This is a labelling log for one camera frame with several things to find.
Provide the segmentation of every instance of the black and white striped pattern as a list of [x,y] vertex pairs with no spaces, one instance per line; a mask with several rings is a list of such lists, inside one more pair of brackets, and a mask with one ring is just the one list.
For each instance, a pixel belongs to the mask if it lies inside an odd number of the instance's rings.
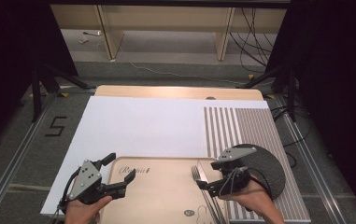
[[[286,175],[285,189],[275,200],[276,207],[287,223],[310,223],[270,110],[204,107],[204,115],[208,157],[217,158],[223,150],[238,144],[253,144],[268,149],[279,159]],[[263,221],[238,203],[227,204],[231,222]]]

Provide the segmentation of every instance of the black circular object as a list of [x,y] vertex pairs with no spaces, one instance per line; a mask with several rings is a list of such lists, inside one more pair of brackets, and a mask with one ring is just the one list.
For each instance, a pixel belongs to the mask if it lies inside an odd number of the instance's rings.
[[241,144],[235,147],[255,147],[256,152],[240,160],[248,167],[251,175],[268,188],[271,198],[275,200],[285,188],[285,172],[279,160],[268,150],[252,144]]

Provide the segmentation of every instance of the aluminum rail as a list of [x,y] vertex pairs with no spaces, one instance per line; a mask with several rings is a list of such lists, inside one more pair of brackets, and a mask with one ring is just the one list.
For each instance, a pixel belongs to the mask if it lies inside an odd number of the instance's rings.
[[42,113],[39,115],[37,121],[33,122],[29,127],[28,132],[23,137],[23,140],[21,141],[21,144],[15,152],[7,169],[4,171],[2,177],[0,178],[0,202],[2,202],[4,196],[6,195],[9,184],[12,182],[13,178],[15,177],[15,174],[18,172],[23,162],[23,159],[25,158],[25,155],[29,150],[33,139],[36,136],[36,133],[40,125],[42,124],[50,105],[55,100],[55,98],[56,93],[50,93],[49,95],[47,95],[43,104],[44,109]]
[[[283,98],[280,95],[277,95],[277,100],[280,105],[286,105]],[[323,201],[323,204],[329,214],[330,219],[334,224],[343,224],[347,223],[342,214],[341,208],[335,199],[332,191],[327,185],[325,178],[323,177],[320,168],[318,167],[315,159],[312,157],[312,154],[306,145],[306,141],[299,141],[303,139],[303,135],[301,134],[297,124],[292,122],[289,116],[284,116],[284,120],[289,128],[289,131],[292,134],[294,141],[298,141],[296,143],[297,148],[300,152],[300,155],[303,158],[304,163],[306,164],[306,168],[312,178],[312,181],[320,195],[320,198]]]

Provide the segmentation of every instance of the tripod leg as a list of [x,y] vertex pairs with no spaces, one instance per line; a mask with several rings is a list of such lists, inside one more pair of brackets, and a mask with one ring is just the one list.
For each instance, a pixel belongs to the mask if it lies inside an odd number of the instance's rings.
[[264,80],[268,79],[269,77],[275,77],[282,70],[282,68],[283,68],[283,66],[278,66],[278,67],[272,69],[271,71],[266,72],[259,77],[256,77],[251,82],[241,85],[241,86],[237,86],[235,88],[236,89],[250,89],[250,88],[256,86],[257,84],[263,82]]
[[45,66],[47,69],[49,69],[52,73],[56,74],[56,76],[58,77],[62,77],[63,79],[75,84],[76,86],[82,88],[82,89],[95,89],[95,86],[89,86],[86,83],[77,80],[76,78],[69,76],[68,74],[66,74],[65,72],[59,70],[58,68],[55,68],[53,66],[47,65],[47,64],[43,64],[43,66]]

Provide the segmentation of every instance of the wooden table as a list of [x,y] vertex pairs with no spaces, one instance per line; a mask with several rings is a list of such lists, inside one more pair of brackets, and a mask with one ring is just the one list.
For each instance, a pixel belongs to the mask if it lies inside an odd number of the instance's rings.
[[99,86],[95,92],[95,96],[183,99],[206,99],[213,97],[217,100],[263,100],[262,93],[258,90],[164,86]]

